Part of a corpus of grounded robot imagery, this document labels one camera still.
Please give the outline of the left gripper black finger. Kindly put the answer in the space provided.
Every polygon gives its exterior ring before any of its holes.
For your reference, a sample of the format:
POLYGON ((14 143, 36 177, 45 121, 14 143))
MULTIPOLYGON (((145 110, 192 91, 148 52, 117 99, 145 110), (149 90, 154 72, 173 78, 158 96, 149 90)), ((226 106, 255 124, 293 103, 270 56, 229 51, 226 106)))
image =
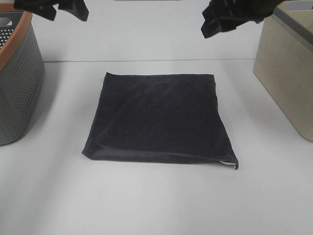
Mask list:
POLYGON ((53 21, 56 16, 56 0, 15 0, 14 8, 34 13, 47 20, 53 21))
POLYGON ((84 22, 87 21, 89 16, 88 8, 83 0, 62 0, 58 9, 67 11, 84 22))

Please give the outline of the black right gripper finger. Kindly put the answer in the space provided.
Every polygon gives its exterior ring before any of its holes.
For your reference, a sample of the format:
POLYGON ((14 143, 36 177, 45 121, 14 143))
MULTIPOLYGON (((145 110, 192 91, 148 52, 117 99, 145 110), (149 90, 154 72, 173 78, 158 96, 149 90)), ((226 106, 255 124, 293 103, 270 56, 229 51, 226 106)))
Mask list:
POLYGON ((230 22, 244 24, 248 21, 259 23, 273 14, 274 9, 282 0, 233 0, 235 12, 230 22))
POLYGON ((201 31, 204 38, 235 30, 238 23, 233 20, 233 10, 233 3, 230 0, 211 0, 202 12, 204 23, 201 31))

